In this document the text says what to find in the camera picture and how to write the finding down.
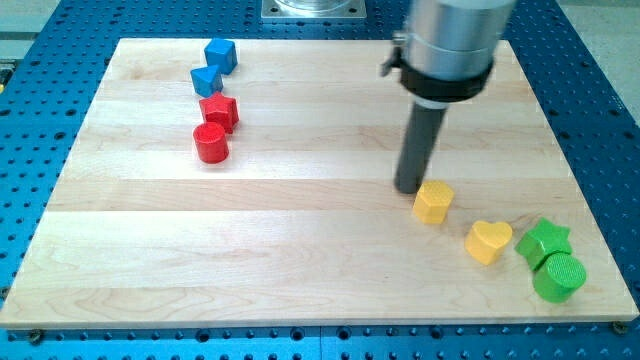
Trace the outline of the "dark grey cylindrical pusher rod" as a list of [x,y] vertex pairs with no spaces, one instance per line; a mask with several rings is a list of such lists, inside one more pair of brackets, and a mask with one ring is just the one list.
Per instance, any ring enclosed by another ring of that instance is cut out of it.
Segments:
[[394,177],[399,192],[415,194],[419,190],[446,110],[443,103],[426,106],[414,102]]

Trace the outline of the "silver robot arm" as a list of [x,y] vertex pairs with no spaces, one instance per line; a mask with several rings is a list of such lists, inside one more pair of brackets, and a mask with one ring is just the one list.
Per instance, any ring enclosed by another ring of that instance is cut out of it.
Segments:
[[444,115],[451,103],[485,87],[495,48],[515,0],[416,0],[404,29],[395,34],[381,75],[400,71],[413,96],[394,185],[404,194],[420,188]]

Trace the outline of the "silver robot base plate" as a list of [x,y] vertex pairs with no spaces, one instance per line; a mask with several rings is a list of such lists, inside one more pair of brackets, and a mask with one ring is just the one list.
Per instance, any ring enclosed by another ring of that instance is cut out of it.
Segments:
[[262,0],[266,19],[364,19],[365,0]]

